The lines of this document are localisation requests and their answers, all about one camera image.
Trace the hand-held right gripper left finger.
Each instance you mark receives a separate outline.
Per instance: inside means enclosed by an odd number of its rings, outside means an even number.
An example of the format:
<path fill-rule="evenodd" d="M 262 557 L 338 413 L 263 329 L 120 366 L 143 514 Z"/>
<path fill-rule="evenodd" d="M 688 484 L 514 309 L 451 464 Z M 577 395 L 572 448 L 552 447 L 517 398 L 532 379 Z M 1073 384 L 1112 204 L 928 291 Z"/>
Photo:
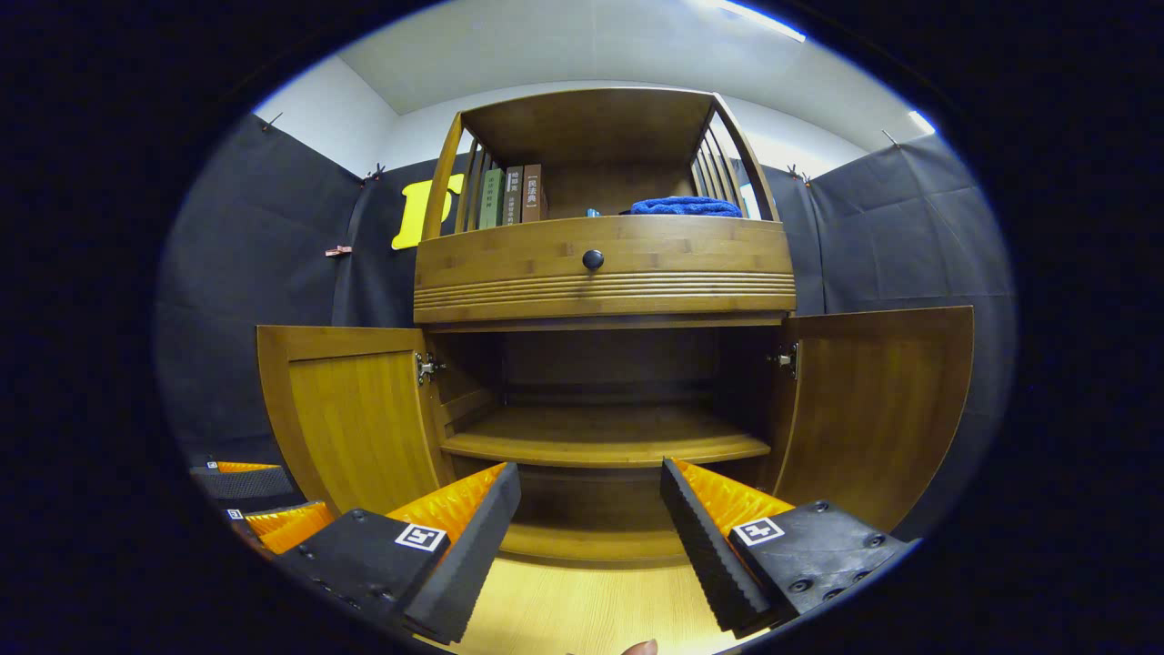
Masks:
<path fill-rule="evenodd" d="M 277 565 L 393 638 L 463 639 L 521 498 L 518 465 L 455 480 L 389 514 L 349 510 Z"/>

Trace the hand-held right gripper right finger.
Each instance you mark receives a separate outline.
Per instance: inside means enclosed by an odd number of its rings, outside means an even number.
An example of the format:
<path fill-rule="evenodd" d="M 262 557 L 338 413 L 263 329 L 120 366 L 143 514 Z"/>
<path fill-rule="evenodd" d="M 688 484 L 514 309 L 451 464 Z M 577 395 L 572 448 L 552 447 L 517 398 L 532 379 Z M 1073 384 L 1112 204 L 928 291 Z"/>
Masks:
<path fill-rule="evenodd" d="M 748 638 L 833 605 L 909 554 L 826 500 L 793 506 L 684 460 L 660 494 L 721 631 Z"/>

